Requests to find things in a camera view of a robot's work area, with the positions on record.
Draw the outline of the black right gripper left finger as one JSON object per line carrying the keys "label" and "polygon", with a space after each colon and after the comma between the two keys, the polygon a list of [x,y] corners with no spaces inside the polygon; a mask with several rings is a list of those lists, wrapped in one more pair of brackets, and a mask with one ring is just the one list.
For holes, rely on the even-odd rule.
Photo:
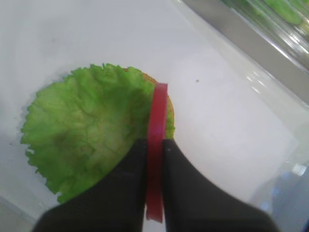
{"label": "black right gripper left finger", "polygon": [[36,232],[140,232],[146,195],[147,141],[137,140],[96,185],[45,212]]}

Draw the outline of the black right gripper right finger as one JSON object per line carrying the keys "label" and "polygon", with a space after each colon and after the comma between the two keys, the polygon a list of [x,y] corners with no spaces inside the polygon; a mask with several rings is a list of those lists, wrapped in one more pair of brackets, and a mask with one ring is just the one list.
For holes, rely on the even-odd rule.
{"label": "black right gripper right finger", "polygon": [[163,141],[162,190],[168,232],[277,232],[270,216],[203,176],[172,139]]}

